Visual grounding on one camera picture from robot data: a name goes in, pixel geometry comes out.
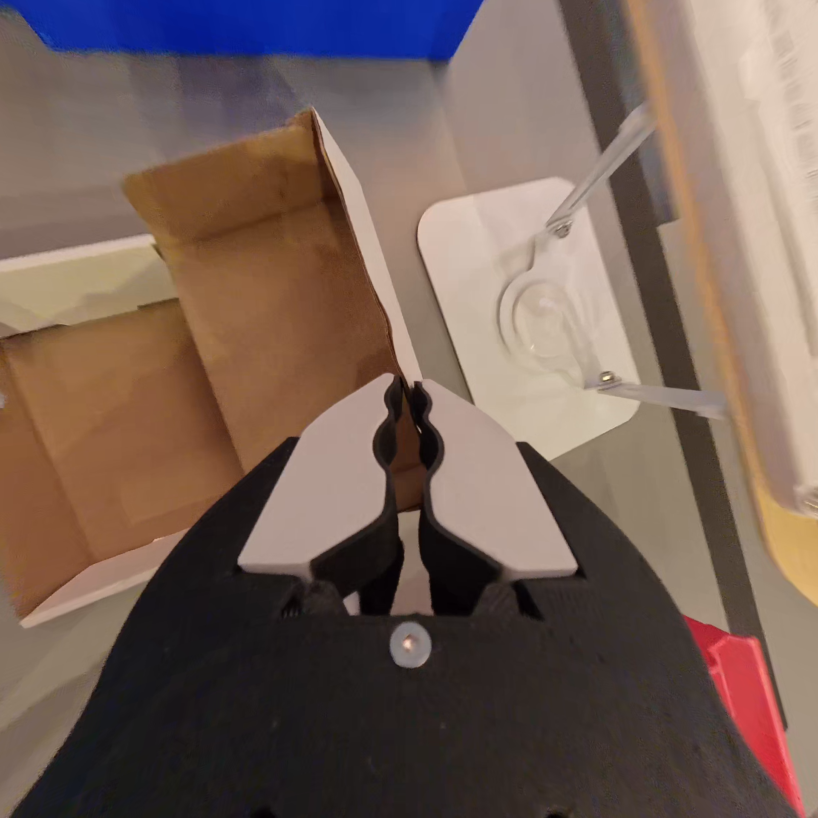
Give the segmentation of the white board with wooden edge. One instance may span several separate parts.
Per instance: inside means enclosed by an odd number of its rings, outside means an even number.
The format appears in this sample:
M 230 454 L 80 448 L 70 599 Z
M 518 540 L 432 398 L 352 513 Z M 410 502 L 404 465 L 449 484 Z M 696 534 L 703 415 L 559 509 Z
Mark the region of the white board with wooden edge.
M 625 2 L 762 541 L 817 601 L 817 5 Z

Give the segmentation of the blue plastic bin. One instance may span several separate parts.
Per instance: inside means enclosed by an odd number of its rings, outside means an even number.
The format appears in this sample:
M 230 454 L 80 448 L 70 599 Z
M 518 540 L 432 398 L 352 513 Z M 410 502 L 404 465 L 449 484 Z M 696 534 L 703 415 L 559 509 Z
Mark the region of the blue plastic bin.
M 60 52 L 449 60 L 481 1 L 10 1 Z

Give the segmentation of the red plastic object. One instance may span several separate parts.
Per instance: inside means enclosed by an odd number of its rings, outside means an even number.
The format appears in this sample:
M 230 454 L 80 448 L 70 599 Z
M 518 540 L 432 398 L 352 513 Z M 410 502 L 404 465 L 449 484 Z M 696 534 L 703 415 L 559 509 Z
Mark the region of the red plastic object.
M 754 637 L 732 635 L 685 618 L 721 701 L 768 777 L 799 816 L 805 816 L 783 721 L 762 647 Z

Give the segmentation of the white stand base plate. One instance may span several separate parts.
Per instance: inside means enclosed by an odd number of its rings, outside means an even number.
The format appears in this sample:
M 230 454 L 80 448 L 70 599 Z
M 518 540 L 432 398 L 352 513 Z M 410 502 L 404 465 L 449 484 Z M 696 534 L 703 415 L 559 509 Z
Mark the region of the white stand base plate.
M 596 388 L 638 382 L 588 208 L 539 234 L 572 191 L 559 177 L 430 206 L 417 242 L 477 408 L 552 460 L 628 423 L 638 404 Z

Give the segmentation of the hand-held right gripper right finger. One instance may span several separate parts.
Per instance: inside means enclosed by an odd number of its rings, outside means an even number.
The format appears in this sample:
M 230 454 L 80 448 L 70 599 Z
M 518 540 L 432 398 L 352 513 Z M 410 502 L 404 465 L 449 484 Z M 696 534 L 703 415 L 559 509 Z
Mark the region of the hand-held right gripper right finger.
M 418 536 L 430 580 L 574 576 L 577 559 L 512 436 L 432 380 L 414 383 L 411 408 L 426 468 Z

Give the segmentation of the white cardboard box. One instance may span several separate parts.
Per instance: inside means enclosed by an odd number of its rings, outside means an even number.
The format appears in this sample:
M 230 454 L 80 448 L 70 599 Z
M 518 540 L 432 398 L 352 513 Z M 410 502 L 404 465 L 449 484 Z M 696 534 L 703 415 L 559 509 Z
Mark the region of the white cardboard box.
M 23 628 L 146 581 L 335 402 L 423 377 L 314 108 L 123 190 L 146 233 L 2 260 L 2 584 Z

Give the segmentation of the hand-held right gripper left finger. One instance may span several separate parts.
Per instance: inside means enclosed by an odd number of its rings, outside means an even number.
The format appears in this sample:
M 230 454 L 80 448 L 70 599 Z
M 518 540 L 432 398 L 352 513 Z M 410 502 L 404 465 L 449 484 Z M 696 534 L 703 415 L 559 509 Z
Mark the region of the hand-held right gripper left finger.
M 403 407 L 383 374 L 301 434 L 238 557 L 247 573 L 371 583 L 399 552 L 391 463 Z

